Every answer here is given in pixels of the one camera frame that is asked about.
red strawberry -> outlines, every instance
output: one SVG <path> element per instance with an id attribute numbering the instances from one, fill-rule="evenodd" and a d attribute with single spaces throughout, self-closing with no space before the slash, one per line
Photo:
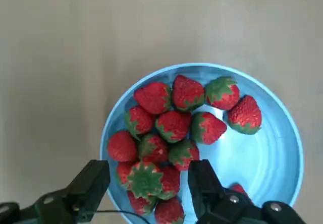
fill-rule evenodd
<path id="1" fill-rule="evenodd" d="M 185 171 L 192 160 L 200 159 L 200 153 L 193 141 L 183 140 L 171 147 L 168 159 L 179 171 Z"/>
<path id="2" fill-rule="evenodd" d="M 245 196 L 248 196 L 247 192 L 245 192 L 245 190 L 243 189 L 243 187 L 240 185 L 240 184 L 233 184 L 231 187 L 230 187 L 231 190 L 234 190 L 234 191 L 237 191 L 241 194 L 244 194 Z"/>
<path id="3" fill-rule="evenodd" d="M 159 115 L 171 107 L 171 88 L 163 82 L 152 82 L 136 90 L 134 98 L 147 112 Z"/>
<path id="4" fill-rule="evenodd" d="M 198 112 L 192 120 L 192 139 L 207 145 L 217 141 L 227 130 L 227 125 L 209 112 Z"/>
<path id="5" fill-rule="evenodd" d="M 149 161 L 140 161 L 134 164 L 128 176 L 129 190 L 136 198 L 148 198 L 158 195 L 162 191 L 163 173 Z"/>
<path id="6" fill-rule="evenodd" d="M 113 160 L 119 162 L 135 161 L 138 158 L 136 143 L 127 131 L 119 131 L 111 136 L 107 151 Z"/>
<path id="7" fill-rule="evenodd" d="M 184 210 L 176 197 L 158 202 L 155 210 L 157 224 L 182 224 Z"/>
<path id="8" fill-rule="evenodd" d="M 149 132 L 154 121 L 151 115 L 138 105 L 126 112 L 125 123 L 130 134 L 139 140 L 137 135 Z"/>
<path id="9" fill-rule="evenodd" d="M 133 162 L 119 162 L 118 163 L 117 179 L 119 181 L 119 184 L 126 189 L 129 188 L 128 176 L 129 176 L 132 166 L 133 166 Z"/>
<path id="10" fill-rule="evenodd" d="M 138 146 L 139 158 L 161 163 L 168 160 L 167 143 L 158 135 L 150 133 L 141 139 Z"/>
<path id="11" fill-rule="evenodd" d="M 161 171 L 164 174 L 161 179 L 163 189 L 158 198 L 169 200 L 180 191 L 180 172 L 173 166 L 164 167 Z"/>
<path id="12" fill-rule="evenodd" d="M 205 87 L 205 98 L 216 108 L 230 110 L 240 98 L 237 82 L 231 77 L 214 79 Z"/>
<path id="13" fill-rule="evenodd" d="M 252 96 L 246 95 L 228 112 L 228 123 L 243 134 L 253 135 L 259 131 L 261 111 Z"/>
<path id="14" fill-rule="evenodd" d="M 162 114 L 155 122 L 161 136 L 169 143 L 182 140 L 188 133 L 191 113 L 170 110 Z"/>
<path id="15" fill-rule="evenodd" d="M 193 110 L 204 104 L 204 88 L 199 82 L 178 75 L 173 83 L 172 100 L 179 110 Z"/>
<path id="16" fill-rule="evenodd" d="M 152 213 L 153 208 L 156 205 L 157 197 L 149 196 L 147 199 L 145 198 L 136 198 L 131 191 L 127 191 L 130 204 L 135 212 L 139 215 L 149 215 Z"/>

